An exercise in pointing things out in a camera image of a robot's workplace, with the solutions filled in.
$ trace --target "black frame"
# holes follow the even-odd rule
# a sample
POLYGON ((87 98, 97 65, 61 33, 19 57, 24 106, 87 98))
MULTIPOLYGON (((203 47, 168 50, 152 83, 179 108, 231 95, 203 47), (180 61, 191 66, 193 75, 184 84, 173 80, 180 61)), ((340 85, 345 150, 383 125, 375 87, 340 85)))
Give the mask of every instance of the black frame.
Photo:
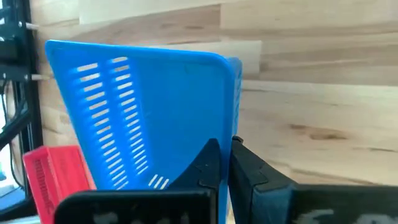
MULTIPOLYGON (((0 134, 0 149, 19 134, 21 156, 43 145, 39 91, 37 82, 32 81, 33 73, 37 73, 34 36, 26 27, 31 21, 29 0, 2 0, 3 9, 0 17, 5 24, 0 25, 0 37, 4 40, 1 47, 14 49, 9 51, 10 57, 17 54, 16 63, 8 63, 0 59, 0 80, 12 82, 16 115, 7 122, 0 134)), ((0 210, 0 221, 27 217, 37 214, 32 192, 22 165, 25 200, 5 210, 0 210)))

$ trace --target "black cable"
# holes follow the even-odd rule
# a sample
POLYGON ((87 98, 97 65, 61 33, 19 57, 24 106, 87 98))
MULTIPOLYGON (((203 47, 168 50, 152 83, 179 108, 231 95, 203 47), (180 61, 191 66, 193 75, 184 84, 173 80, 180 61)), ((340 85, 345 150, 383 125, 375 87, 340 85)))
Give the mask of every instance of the black cable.
MULTIPOLYGON (((3 86, 0 86, 0 91, 1 91, 1 104, 2 104, 2 109, 3 109, 3 112, 4 112, 4 119, 5 119, 5 121, 6 121, 6 125, 7 125, 7 123, 8 123, 8 115, 7 115, 6 102, 5 102, 5 100, 4 100, 4 97, 5 97, 6 93, 7 93, 7 90, 6 90, 7 84, 8 84, 8 80, 4 80, 3 86)), ((12 157, 13 157, 13 155, 14 155, 14 153, 13 153, 13 151, 12 151, 12 144, 9 143, 8 146, 9 146, 9 148, 10 148, 10 167, 11 167, 11 175, 12 175, 12 178, 14 178, 15 182, 17 183, 17 185, 18 185, 21 189, 25 189, 25 187, 18 181, 18 179, 17 179, 17 177, 16 177, 16 175, 15 175, 14 163, 12 162, 12 157)))

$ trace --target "plastic part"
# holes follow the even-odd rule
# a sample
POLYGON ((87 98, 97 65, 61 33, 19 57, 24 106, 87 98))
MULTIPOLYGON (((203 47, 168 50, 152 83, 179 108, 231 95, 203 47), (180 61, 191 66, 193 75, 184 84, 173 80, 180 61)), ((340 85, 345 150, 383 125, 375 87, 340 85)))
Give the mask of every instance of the plastic part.
POLYGON ((54 40, 45 49, 99 190, 164 189, 216 138, 220 212, 226 213, 242 76, 238 59, 54 40))
POLYGON ((55 224, 216 224, 220 162, 220 146, 210 139, 166 190, 78 193, 58 206, 55 224))
POLYGON ((43 224, 52 224, 57 205, 90 186, 78 146, 42 146, 23 156, 32 195, 43 224))
POLYGON ((233 138, 229 190, 237 224, 287 223, 295 182, 233 138))

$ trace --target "light wood surface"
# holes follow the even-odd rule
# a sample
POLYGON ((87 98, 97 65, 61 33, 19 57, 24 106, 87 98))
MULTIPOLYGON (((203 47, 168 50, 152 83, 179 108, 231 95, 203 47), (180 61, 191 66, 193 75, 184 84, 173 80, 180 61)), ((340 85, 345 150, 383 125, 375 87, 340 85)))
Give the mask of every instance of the light wood surface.
POLYGON ((111 21, 132 16, 235 1, 238 0, 80 0, 80 24, 111 21))
MULTIPOLYGON (((43 74, 47 39, 238 56, 248 148, 298 182, 398 185, 395 0, 31 2, 43 74)), ((39 87, 45 143, 77 143, 55 80, 39 87)))

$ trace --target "wooden panel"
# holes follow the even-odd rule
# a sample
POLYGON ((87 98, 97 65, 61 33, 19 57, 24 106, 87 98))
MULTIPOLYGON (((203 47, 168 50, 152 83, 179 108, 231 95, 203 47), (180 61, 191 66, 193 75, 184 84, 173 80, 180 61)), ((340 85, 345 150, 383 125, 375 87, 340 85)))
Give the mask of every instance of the wooden panel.
POLYGON ((49 26, 63 22, 78 24, 78 0, 30 0, 32 23, 49 26))
POLYGON ((221 7, 224 29, 299 29, 396 21, 395 0, 254 0, 221 7))
POLYGON ((360 180, 347 179, 342 177, 336 177, 332 175, 325 175, 317 173, 316 171, 303 171, 291 168, 287 164, 280 162, 270 161, 269 159, 263 158, 269 165, 277 169, 282 174, 291 178, 292 180, 300 184, 344 184, 344 185, 369 185, 369 182, 360 180))
POLYGON ((398 44, 369 47, 334 48, 306 52, 267 54, 263 61, 268 68, 300 68, 325 65, 385 65, 398 61, 398 44))
POLYGON ((66 106, 63 103, 60 90, 55 80, 39 82, 40 105, 51 109, 66 112, 66 106))
POLYGON ((398 86, 397 74, 398 63, 380 59, 307 67, 265 67, 260 74, 260 79, 283 82, 398 86))
POLYGON ((260 72, 261 41, 258 40, 156 45, 153 47, 175 50, 199 50, 204 52, 214 52, 225 57, 238 57, 243 63, 245 78, 248 78, 249 76, 258 77, 258 73, 260 72))
POLYGON ((397 87, 245 81, 238 134, 293 169, 398 184, 397 87))
POLYGON ((237 0, 80 0, 80 23, 110 21, 233 1, 237 0))
POLYGON ((77 139, 70 138, 64 134, 43 128, 43 143, 46 146, 68 146, 79 145, 77 139))
POLYGON ((37 34, 39 59, 46 62, 49 39, 118 45, 182 44, 219 40, 220 6, 205 6, 89 25, 43 27, 37 34))
POLYGON ((41 106, 43 128, 64 134, 66 137, 76 139, 75 130, 72 127, 69 115, 66 112, 41 106))

